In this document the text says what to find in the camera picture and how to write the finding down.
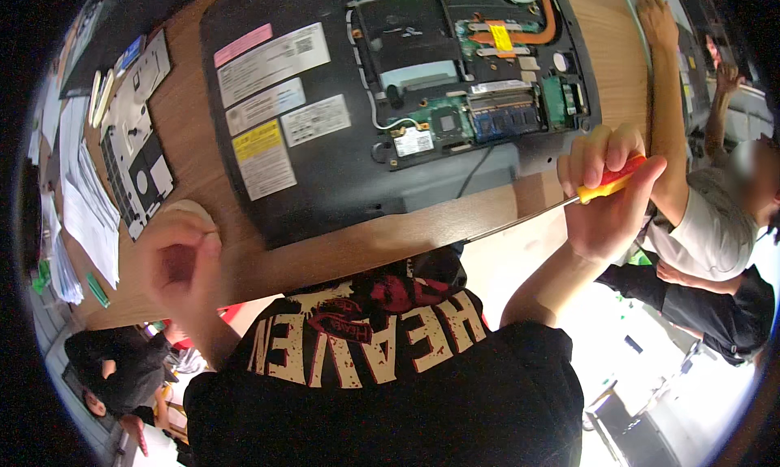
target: white label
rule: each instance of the white label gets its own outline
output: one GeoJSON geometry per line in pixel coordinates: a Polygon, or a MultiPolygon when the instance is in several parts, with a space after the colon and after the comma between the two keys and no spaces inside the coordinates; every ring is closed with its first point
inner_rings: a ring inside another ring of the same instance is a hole
{"type": "Polygon", "coordinates": [[[232,142],[241,177],[252,201],[298,183],[276,119],[232,142]]]}
{"type": "Polygon", "coordinates": [[[517,90],[519,88],[531,88],[531,83],[520,80],[481,82],[471,87],[471,92],[489,93],[491,91],[517,90]]]}
{"type": "Polygon", "coordinates": [[[317,139],[326,133],[346,129],[350,125],[344,95],[312,103],[282,117],[282,127],[290,147],[317,139]]]}
{"type": "Polygon", "coordinates": [[[401,137],[393,140],[399,158],[434,148],[430,130],[418,132],[414,127],[408,127],[401,137]]]}
{"type": "Polygon", "coordinates": [[[261,44],[217,70],[222,106],[330,61],[319,22],[261,44]]]}
{"type": "Polygon", "coordinates": [[[293,78],[258,93],[225,113],[230,135],[247,130],[253,125],[275,117],[284,111],[306,103],[300,78],[293,78]]]}

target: wooden desk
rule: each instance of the wooden desk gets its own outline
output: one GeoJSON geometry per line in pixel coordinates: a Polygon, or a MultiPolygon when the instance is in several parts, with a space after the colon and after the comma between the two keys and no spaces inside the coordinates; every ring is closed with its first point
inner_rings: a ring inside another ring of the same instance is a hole
{"type": "MultiPolygon", "coordinates": [[[[262,239],[239,208],[222,167],[206,100],[200,62],[200,16],[214,0],[197,0],[165,23],[172,70],[149,101],[155,129],[177,184],[165,204],[193,199],[210,212],[223,241],[223,281],[230,303],[285,292],[351,275],[398,259],[479,235],[560,201],[554,171],[523,178],[441,203],[412,214],[367,221],[266,252],[262,239]]],[[[602,118],[624,121],[645,132],[647,66],[625,0],[569,0],[580,22],[596,73],[602,118]]],[[[98,131],[85,130],[97,171],[105,183],[98,131]]],[[[157,320],[165,313],[140,292],[134,244],[121,224],[116,291],[94,270],[81,246],[64,234],[65,246],[84,291],[79,313],[88,328],[157,320]],[[92,296],[92,270],[112,305],[103,309],[92,296]]]]}

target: person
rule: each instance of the person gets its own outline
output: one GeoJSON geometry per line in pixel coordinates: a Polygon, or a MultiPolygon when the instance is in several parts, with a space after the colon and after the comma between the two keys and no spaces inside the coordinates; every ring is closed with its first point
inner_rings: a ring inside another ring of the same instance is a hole
{"type": "Polygon", "coordinates": [[[169,428],[168,405],[162,397],[163,360],[171,345],[186,337],[171,323],[146,340],[133,326],[80,331],[65,340],[65,354],[84,386],[82,400],[95,417],[110,414],[148,455],[143,423],[169,428]],[[154,395],[158,414],[142,406],[154,395]]]}
{"type": "MultiPolygon", "coordinates": [[[[637,0],[637,13],[653,63],[649,153],[667,160],[667,169],[650,195],[652,220],[638,241],[687,275],[726,281],[747,267],[759,229],[777,226],[780,151],[766,137],[754,141],[753,168],[744,179],[734,171],[735,164],[727,164],[726,109],[740,78],[734,68],[722,66],[706,130],[706,152],[713,167],[686,174],[677,24],[664,0],[637,0]]],[[[590,176],[585,184],[598,182],[590,176]]]]}
{"type": "Polygon", "coordinates": [[[657,269],[613,264],[596,282],[652,306],[731,365],[753,359],[769,339],[775,317],[775,292],[756,266],[726,281],[709,281],[664,261],[657,269]]]}
{"type": "MultiPolygon", "coordinates": [[[[600,125],[580,137],[587,153],[559,160],[566,195],[584,171],[644,154],[635,134],[600,125]]],[[[628,248],[664,167],[649,158],[621,192],[566,207],[568,239],[496,332],[472,292],[404,265],[278,298],[239,339],[214,312],[224,305],[215,226],[186,211],[155,217],[139,240],[143,290],[217,371],[185,392],[195,461],[579,465],[583,393],[572,342],[552,327],[628,248]]]]}

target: black cable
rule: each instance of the black cable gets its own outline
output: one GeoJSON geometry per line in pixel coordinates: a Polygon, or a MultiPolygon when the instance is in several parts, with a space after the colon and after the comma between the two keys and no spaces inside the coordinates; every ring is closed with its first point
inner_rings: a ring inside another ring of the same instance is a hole
{"type": "Polygon", "coordinates": [[[483,156],[482,156],[482,159],[480,159],[480,161],[477,163],[477,165],[476,165],[476,166],[474,166],[474,169],[472,169],[472,170],[471,170],[471,172],[469,173],[469,175],[466,177],[466,180],[463,182],[463,186],[461,186],[461,187],[460,187],[460,191],[458,191],[458,196],[457,196],[457,197],[455,197],[455,199],[461,198],[461,197],[463,196],[463,192],[466,190],[466,187],[467,187],[467,186],[469,185],[469,183],[471,182],[471,178],[474,176],[474,173],[476,173],[476,172],[477,172],[477,169],[479,169],[479,168],[480,168],[480,166],[482,166],[482,163],[485,161],[485,159],[487,159],[487,158],[488,158],[488,156],[490,155],[490,153],[491,153],[491,152],[493,152],[493,147],[495,147],[495,145],[492,145],[492,146],[490,146],[490,148],[489,148],[489,149],[488,149],[488,151],[485,153],[485,155],[483,155],[483,156]]]}

